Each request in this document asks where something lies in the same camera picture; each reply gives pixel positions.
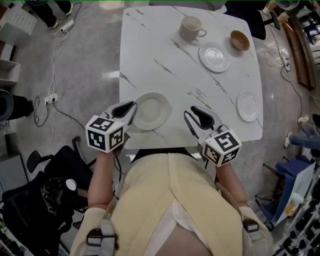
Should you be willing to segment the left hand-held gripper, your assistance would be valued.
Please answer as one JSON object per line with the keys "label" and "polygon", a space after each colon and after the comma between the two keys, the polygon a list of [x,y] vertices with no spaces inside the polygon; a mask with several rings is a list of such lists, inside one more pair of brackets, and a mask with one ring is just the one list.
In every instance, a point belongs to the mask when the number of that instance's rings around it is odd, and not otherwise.
{"label": "left hand-held gripper", "polygon": [[100,115],[94,115],[85,126],[87,145],[103,153],[123,147],[130,138],[127,131],[137,109],[134,101],[124,101],[109,106]]}

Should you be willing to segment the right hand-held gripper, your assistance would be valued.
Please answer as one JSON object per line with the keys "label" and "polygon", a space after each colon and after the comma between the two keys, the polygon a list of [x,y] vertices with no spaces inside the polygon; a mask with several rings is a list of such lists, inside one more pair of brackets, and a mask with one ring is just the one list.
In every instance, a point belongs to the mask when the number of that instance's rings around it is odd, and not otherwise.
{"label": "right hand-held gripper", "polygon": [[[223,124],[218,114],[210,109],[191,106],[190,110],[198,117],[199,123],[188,111],[184,111],[184,121],[193,136],[200,136],[197,141],[202,158],[216,167],[222,167],[236,159],[242,142],[234,130]],[[201,133],[201,128],[212,130]]]}

